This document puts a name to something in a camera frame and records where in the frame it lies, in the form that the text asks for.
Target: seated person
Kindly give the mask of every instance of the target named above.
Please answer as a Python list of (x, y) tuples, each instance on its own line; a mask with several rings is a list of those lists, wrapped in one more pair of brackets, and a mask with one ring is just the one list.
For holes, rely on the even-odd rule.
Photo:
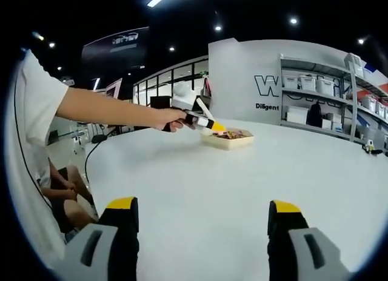
[(96, 223), (77, 203), (77, 194), (85, 198), (94, 208), (92, 195), (88, 191), (76, 166), (69, 165), (57, 170), (44, 148), (34, 146), (33, 155), (37, 167), (37, 181), (42, 194), (49, 199), (52, 213), (59, 229), (66, 234), (75, 228), (81, 230), (90, 223)]

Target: food in tray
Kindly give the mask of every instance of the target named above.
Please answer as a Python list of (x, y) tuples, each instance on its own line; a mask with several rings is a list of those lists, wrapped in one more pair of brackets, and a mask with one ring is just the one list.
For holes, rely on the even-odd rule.
[(244, 137), (247, 137), (244, 135), (243, 131), (225, 131), (223, 133), (213, 133), (214, 137), (218, 137), (220, 139), (227, 139), (227, 140), (235, 140), (235, 139), (242, 139)]

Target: hand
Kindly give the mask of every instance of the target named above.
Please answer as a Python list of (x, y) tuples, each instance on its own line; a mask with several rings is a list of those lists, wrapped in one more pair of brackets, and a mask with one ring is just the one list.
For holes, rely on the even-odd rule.
[(195, 130), (195, 127), (184, 123), (184, 119), (187, 114), (181, 110), (174, 110), (172, 108), (167, 108), (165, 110), (158, 110), (158, 115), (156, 118), (156, 124), (153, 128), (161, 131), (167, 124), (170, 124), (170, 129), (172, 133), (175, 133), (178, 129), (182, 128), (183, 125), (190, 127)]
[(75, 192), (73, 190), (70, 190), (70, 189), (64, 190), (63, 196), (64, 196), (64, 199), (70, 199), (70, 200), (77, 201), (77, 192)]
[(70, 190), (73, 190), (73, 191), (77, 192), (77, 187), (75, 186), (74, 183), (71, 183), (71, 182), (69, 182), (69, 181), (66, 181), (66, 182), (64, 183), (64, 185), (66, 186), (67, 189), (70, 189)]

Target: leg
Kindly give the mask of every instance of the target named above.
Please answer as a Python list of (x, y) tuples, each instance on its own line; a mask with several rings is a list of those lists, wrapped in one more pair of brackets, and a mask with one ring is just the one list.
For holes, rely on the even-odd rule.
[(65, 200), (65, 214), (69, 222), (76, 228), (83, 229), (90, 223), (96, 223), (87, 212), (74, 200)]
[(74, 183), (77, 188), (77, 192), (84, 197), (91, 205), (94, 205), (93, 197), (90, 194), (89, 190), (86, 188), (86, 185), (78, 171), (78, 168), (74, 165), (69, 165), (67, 169), (67, 178), (71, 183)]

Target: wooden tray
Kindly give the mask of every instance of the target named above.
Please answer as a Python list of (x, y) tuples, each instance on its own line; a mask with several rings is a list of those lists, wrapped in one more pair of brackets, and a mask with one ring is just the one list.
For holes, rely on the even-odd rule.
[(220, 139), (219, 137), (215, 137), (213, 135), (201, 133), (201, 141), (204, 145), (212, 146), (223, 150), (231, 150), (231, 149), (236, 149), (236, 148), (251, 145), (255, 138), (253, 134), (251, 134), (249, 131), (242, 130), (240, 128), (227, 128), (226, 130), (242, 131), (242, 134), (245, 135), (246, 137), (242, 139), (228, 140), (228, 139)]

